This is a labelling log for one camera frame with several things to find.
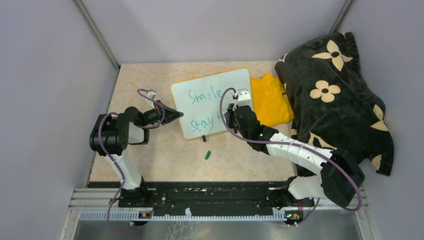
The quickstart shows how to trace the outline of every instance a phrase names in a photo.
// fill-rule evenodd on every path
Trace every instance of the white wall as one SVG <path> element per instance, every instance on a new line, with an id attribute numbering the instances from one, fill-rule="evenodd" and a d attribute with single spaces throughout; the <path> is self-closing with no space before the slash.
<path id="1" fill-rule="evenodd" d="M 390 177 L 369 164 L 365 171 L 382 240 L 424 238 L 423 9 L 422 0 L 358 0 L 341 28 L 355 35 L 362 75 L 386 104 L 395 144 Z"/>
<path id="2" fill-rule="evenodd" d="M 119 63 L 277 60 L 345 0 L 84 0 Z"/>
<path id="3" fill-rule="evenodd" d="M 115 71 L 71 0 L 4 0 L 0 23 L 0 239 L 57 239 Z"/>

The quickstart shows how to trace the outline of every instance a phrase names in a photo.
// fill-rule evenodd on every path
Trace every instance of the marble surface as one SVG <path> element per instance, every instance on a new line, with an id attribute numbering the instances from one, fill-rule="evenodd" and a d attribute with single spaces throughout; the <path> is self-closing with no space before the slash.
<path id="1" fill-rule="evenodd" d="M 155 100 L 170 108 L 175 103 L 170 91 L 173 82 L 200 77 L 240 67 L 250 70 L 250 77 L 264 73 L 276 76 L 275 61 L 248 62 L 181 62 L 123 64 L 110 103 L 109 112 L 122 113 L 134 106 L 141 112 L 152 107 L 137 94 L 137 89 L 155 89 Z M 276 128 L 290 133 L 289 124 Z M 229 132 L 185 140 L 178 121 L 150 131 L 148 145 L 128 146 L 138 172 L 146 181 L 284 181 L 294 176 L 294 166 L 286 159 L 253 150 Z M 208 160 L 205 155 L 211 151 Z M 90 181 L 118 181 L 109 163 L 97 155 Z"/>

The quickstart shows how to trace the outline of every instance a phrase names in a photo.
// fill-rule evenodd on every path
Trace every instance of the pillow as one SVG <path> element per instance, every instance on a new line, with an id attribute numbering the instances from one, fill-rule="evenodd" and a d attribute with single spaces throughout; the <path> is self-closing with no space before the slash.
<path id="1" fill-rule="evenodd" d="M 284 54 L 275 70 L 294 112 L 291 135 L 311 146 L 344 148 L 389 176 L 394 144 L 386 106 L 361 76 L 351 32 L 315 38 Z M 298 167 L 298 175 L 310 172 Z"/>

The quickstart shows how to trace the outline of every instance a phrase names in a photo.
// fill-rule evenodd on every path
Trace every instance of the wire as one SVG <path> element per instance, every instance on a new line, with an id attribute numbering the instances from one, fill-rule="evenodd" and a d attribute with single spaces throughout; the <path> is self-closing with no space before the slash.
<path id="1" fill-rule="evenodd" d="M 146 89 L 140 88 L 140 89 L 137 90 L 137 93 L 140 96 L 142 96 L 143 98 L 145 98 L 145 99 L 147 99 L 149 101 L 152 101 L 155 104 L 157 104 L 162 109 L 162 118 L 157 123 L 157 125 L 154 125 L 154 126 L 137 126 L 137 127 L 142 128 L 142 129 L 155 129 L 155 128 L 158 128 L 162 124 L 162 122 L 164 121 L 164 119 L 165 119 L 165 108 L 159 102 L 157 102 L 157 101 L 153 100 L 152 98 L 150 98 L 150 97 L 145 96 L 144 94 L 142 94 L 141 91 L 146 92 L 146 93 L 148 93 L 149 91 L 146 90 Z M 120 175 L 122 176 L 122 182 L 121 182 L 118 190 L 116 191 L 115 195 L 113 196 L 113 198 L 109 202 L 109 208 L 107 209 L 106 221 L 107 221 L 107 225 L 109 226 L 110 230 L 112 230 L 112 232 L 114 232 L 116 234 L 120 234 L 120 235 L 126 235 L 126 234 L 131 233 L 134 230 L 133 225 L 127 231 L 118 231 L 118 230 L 116 230 L 116 229 L 114 229 L 112 227 L 111 221 L 109 219 L 109 215 L 110 215 L 111 210 L 112 210 L 112 205 L 118 200 L 118 198 L 117 198 L 118 197 L 118 194 L 122 191 L 122 188 L 124 187 L 125 180 L 126 180 L 125 174 L 122 171 L 121 167 L 116 162 L 116 160 L 114 159 L 114 157 L 108 152 L 108 150 L 106 150 L 105 145 L 103 144 L 103 141 L 102 141 L 102 129 L 103 129 L 103 125 L 105 124 L 106 119 L 109 116 L 112 116 L 112 115 L 118 116 L 118 114 L 116 112 L 109 112 L 109 113 L 105 114 L 104 117 L 101 119 L 100 126 L 98 128 L 98 140 L 99 140 L 99 143 L 100 143 L 101 150 L 110 158 L 110 160 L 112 160 L 113 164 L 118 169 Z M 152 208 L 150 214 L 153 213 L 154 209 L 155 209 L 155 204 L 153 204 L 153 208 Z"/>
<path id="2" fill-rule="evenodd" d="M 131 226 L 131 228 L 129 230 L 127 230 L 127 231 L 118 231 L 118 230 L 116 230 L 116 229 L 114 229 L 112 227 L 111 221 L 109 220 L 109 215 L 111 213 L 112 205 L 118 200 L 117 199 L 118 194 L 121 192 L 122 188 L 124 187 L 125 180 L 126 180 L 125 174 L 122 171 L 121 167 L 119 166 L 119 164 L 117 164 L 116 160 L 108 152 L 108 150 L 106 150 L 105 145 L 103 144 L 103 141 L 102 141 L 102 128 L 103 128 L 103 125 L 105 124 L 106 119 L 109 116 L 112 116 L 112 115 L 116 115 L 117 116 L 118 114 L 116 112 L 109 112 L 109 113 L 105 114 L 104 117 L 101 119 L 100 126 L 98 127 L 98 141 L 100 143 L 101 150 L 103 150 L 103 152 L 110 158 L 110 160 L 112 160 L 113 164 L 115 165 L 115 167 L 118 169 L 119 173 L 121 174 L 121 176 L 122 176 L 122 182 L 121 182 L 121 184 L 120 184 L 120 186 L 118 188 L 118 191 L 116 191 L 115 195 L 113 196 L 113 198 L 109 202 L 109 208 L 107 209 L 106 221 L 107 221 L 107 225 L 109 226 L 110 230 L 112 230 L 112 232 L 114 232 L 116 234 L 120 234 L 120 235 L 125 235 L 125 234 L 131 233 L 134 230 L 133 226 Z"/>
<path id="3" fill-rule="evenodd" d="M 161 108 L 161 110 L 162 110 L 162 118 L 160 119 L 160 121 L 159 121 L 156 125 L 153 125 L 153 126 L 137 126 L 137 127 L 141 128 L 141 129 L 157 129 L 157 128 L 159 128 L 159 126 L 162 124 L 162 122 L 165 120 L 165 108 L 164 108 L 164 106 L 163 106 L 162 104 L 160 104 L 158 101 L 153 100 L 153 98 L 150 98 L 150 97 L 148 97 L 148 96 L 146 96 L 146 95 L 142 94 L 141 92 L 146 92 L 146 93 L 148 93 L 149 91 L 148 91 L 148 90 L 146 90 L 146 89 L 143 89 L 143 88 L 139 88 L 139 89 L 137 90 L 137 93 L 138 93 L 140 96 L 142 96 L 143 98 L 145 98 L 145 99 L 147 99 L 147 100 L 149 100 L 149 101 L 152 101 L 152 102 L 154 102 L 155 104 L 157 104 L 157 105 Z"/>
<path id="4" fill-rule="evenodd" d="M 224 102 L 224 97 L 225 97 L 225 94 L 226 93 L 228 93 L 228 91 L 230 91 L 230 90 L 232 90 L 234 93 L 236 93 L 237 91 L 236 91 L 236 89 L 234 88 L 234 87 L 230 87 L 230 88 L 227 88 L 225 91 L 224 91 L 224 93 L 222 94 L 222 96 L 221 96 L 221 99 L 220 99 L 220 101 L 219 101 L 219 114 L 220 114 L 220 116 L 221 116 L 221 119 L 222 119 L 222 122 L 223 122 L 223 124 L 224 124 L 224 126 L 225 126 L 225 128 L 233 135 L 233 136 L 235 136 L 236 138 L 238 138 L 238 139 L 240 139 L 240 140 L 243 140 L 243 141 L 246 141 L 246 142 L 248 142 L 248 143 L 253 143 L 253 144 L 280 144 L 280 145 L 290 145 L 290 146 L 294 146 L 294 147 L 297 147 L 297 148 L 302 148 L 302 149 L 305 149 L 305 150 L 307 150 L 308 152 L 310 152 L 310 153 L 313 153 L 313 154 L 315 154 L 315 155 L 317 155 L 318 157 L 320 157 L 320 158 L 322 158 L 322 159 L 324 159 L 324 160 L 326 160 L 327 162 L 329 162 L 331 165 L 333 165 L 346 179 L 347 179 L 347 181 L 349 181 L 349 183 L 352 185 L 352 187 L 353 187 L 353 189 L 355 190 L 355 192 L 356 192 L 356 195 L 357 195 L 357 198 L 358 198 L 358 205 L 355 207 L 355 208 L 347 208 L 347 207 L 342 207 L 343 209 L 345 209 L 345 210 L 347 210 L 347 211 L 350 211 L 350 212 L 356 212 L 356 211 L 358 211 L 359 209 L 361 209 L 361 207 L 362 207 L 362 195 L 361 195 L 361 191 L 359 190 L 359 188 L 358 188 L 358 186 L 355 184 L 355 182 L 354 182 L 354 180 L 349 176 L 349 174 L 347 174 L 344 170 L 343 170 L 343 168 L 341 168 L 337 163 L 335 163 L 333 160 L 331 160 L 330 158 L 328 158 L 328 157 L 326 157 L 324 154 L 322 154 L 322 153 L 320 153 L 320 152 L 318 152 L 318 151 L 316 151 L 316 150 L 314 150 L 314 149 L 312 149 L 312 148 L 310 148 L 310 147 L 308 147 L 308 146 L 305 146 L 305 145 L 303 145 L 303 144 L 299 144 L 299 143 L 288 143 L 288 142 L 283 142 L 283 141 L 260 141 L 260 140 L 252 140 L 252 139 L 247 139 L 247 138 L 244 138 L 244 137 L 242 137 L 242 136 L 239 136 L 239 135 L 237 135 L 236 133 L 234 133 L 229 127 L 228 127 L 228 125 L 227 125 L 227 122 L 225 121 L 225 118 L 224 118 L 224 113 L 223 113 L 223 102 Z M 313 212 L 314 210 L 315 210 L 315 208 L 317 207 L 317 203 L 315 204 L 315 206 L 314 206 L 314 208 L 312 209 L 312 211 L 311 212 Z"/>
<path id="5" fill-rule="evenodd" d="M 320 198 L 318 197 L 316 199 L 315 205 L 313 206 L 312 210 L 306 215 L 306 217 L 304 217 L 301 222 L 296 222 L 295 224 L 288 225 L 288 227 L 299 227 L 300 225 L 304 224 L 305 221 L 312 215 L 312 213 L 315 212 L 319 203 L 320 203 Z"/>

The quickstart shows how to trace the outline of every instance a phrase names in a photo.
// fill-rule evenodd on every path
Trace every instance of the whiteboard frame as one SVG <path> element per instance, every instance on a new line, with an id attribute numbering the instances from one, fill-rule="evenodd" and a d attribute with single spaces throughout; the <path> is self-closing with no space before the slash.
<path id="1" fill-rule="evenodd" d="M 235 70 L 240 70 L 240 69 L 247 69 L 247 72 L 249 73 L 250 91 L 252 91 L 251 70 L 250 70 L 248 67 L 246 67 L 246 66 L 242 66 L 242 67 L 232 68 L 232 69 L 225 70 L 225 71 L 218 71 L 218 72 L 214 72 L 214 73 L 211 73 L 211 74 L 206 74 L 206 75 L 196 76 L 196 77 L 192 77 L 192 78 L 189 78 L 189 79 L 179 80 L 179 81 L 175 81 L 175 82 L 171 83 L 171 84 L 169 85 L 169 91 L 171 92 L 172 100 L 173 100 L 173 103 L 174 103 L 174 105 L 175 105 L 175 108 L 177 108 L 177 102 L 175 101 L 174 94 L 173 94 L 173 92 L 172 92 L 172 86 L 173 86 L 174 84 L 179 84 L 179 83 L 186 82 L 186 81 L 191 81 L 191 80 L 201 79 L 201 78 L 204 78 L 204 77 L 208 77 L 208 76 L 212 76 L 212 75 L 217 75 L 217 74 L 223 74 L 223 73 L 227 73 L 227 72 L 231 72 L 231 71 L 235 71 Z M 202 136 L 195 136 L 195 137 L 192 137 L 192 138 L 187 138 L 187 137 L 184 135 L 183 126 L 181 125 L 181 119 L 180 119 L 180 118 L 178 118 L 178 123 L 179 123 L 179 127 L 180 127 L 180 129 L 181 129 L 182 137 L 183 137 L 185 140 L 199 139 L 199 138 L 201 138 L 202 136 L 210 136 L 210 135 L 214 135 L 214 134 L 219 134 L 219 133 L 227 132 L 227 130 L 226 130 L 226 129 L 224 129 L 224 130 L 222 130 L 222 131 L 217 131 L 217 132 L 214 132 L 214 133 L 207 133 L 207 134 L 203 134 Z"/>

